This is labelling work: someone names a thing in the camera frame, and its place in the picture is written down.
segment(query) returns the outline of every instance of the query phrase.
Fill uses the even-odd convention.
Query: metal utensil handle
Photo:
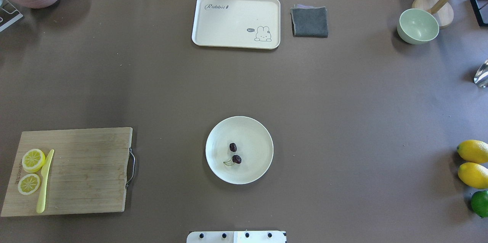
[[[126,189],[127,189],[127,187],[129,187],[129,183],[131,182],[131,180],[134,178],[134,175],[136,174],[136,156],[134,156],[134,153],[132,151],[132,148],[129,148],[129,155],[132,156],[132,176],[125,183],[125,188]]]

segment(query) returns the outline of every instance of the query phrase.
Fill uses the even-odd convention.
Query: yellow knife
[[[47,155],[46,163],[44,163],[44,166],[42,166],[42,169],[40,170],[42,181],[40,184],[39,199],[37,199],[37,208],[35,209],[38,214],[42,213],[46,207],[47,175],[49,175],[49,168],[51,167],[53,155],[54,150],[51,150]]]

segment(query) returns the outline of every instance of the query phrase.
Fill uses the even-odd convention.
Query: wooden stand
[[[432,14],[437,20],[440,29],[449,26],[454,20],[453,7],[448,3],[449,0],[415,0],[413,8],[420,8]]]

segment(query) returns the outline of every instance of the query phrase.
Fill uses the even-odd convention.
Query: green bowl
[[[397,31],[405,42],[420,45],[437,37],[439,24],[434,16],[427,11],[410,8],[400,15]]]

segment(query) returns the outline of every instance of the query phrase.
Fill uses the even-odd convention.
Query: wooden cutting board
[[[22,132],[0,216],[123,212],[131,143],[132,128]],[[31,149],[46,156],[54,149],[41,214],[35,212],[40,190],[25,196],[17,189],[27,174],[22,157]]]

